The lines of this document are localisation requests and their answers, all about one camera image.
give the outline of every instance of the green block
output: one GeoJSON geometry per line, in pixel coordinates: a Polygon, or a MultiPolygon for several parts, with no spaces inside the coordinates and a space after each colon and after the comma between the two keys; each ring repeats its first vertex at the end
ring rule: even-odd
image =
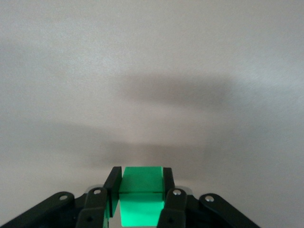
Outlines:
{"type": "Polygon", "coordinates": [[[162,167],[126,167],[119,189],[122,226],[156,226],[163,194],[162,167]]]}

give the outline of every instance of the screw head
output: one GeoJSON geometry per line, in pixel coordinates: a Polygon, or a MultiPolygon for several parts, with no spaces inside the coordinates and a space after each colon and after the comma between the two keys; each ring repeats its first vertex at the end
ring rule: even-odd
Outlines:
{"type": "Polygon", "coordinates": [[[94,195],[97,195],[97,194],[99,194],[99,193],[101,193],[101,190],[100,189],[96,189],[96,190],[94,190],[94,195]]]}
{"type": "Polygon", "coordinates": [[[173,191],[173,194],[174,194],[175,196],[179,196],[179,195],[181,195],[181,190],[175,189],[175,190],[173,191]]]}
{"type": "Polygon", "coordinates": [[[66,200],[67,199],[67,195],[62,195],[59,197],[59,200],[66,200]]]}
{"type": "Polygon", "coordinates": [[[206,200],[207,202],[213,202],[213,201],[214,201],[214,198],[213,198],[212,196],[206,196],[206,197],[205,197],[205,200],[206,200]]]}

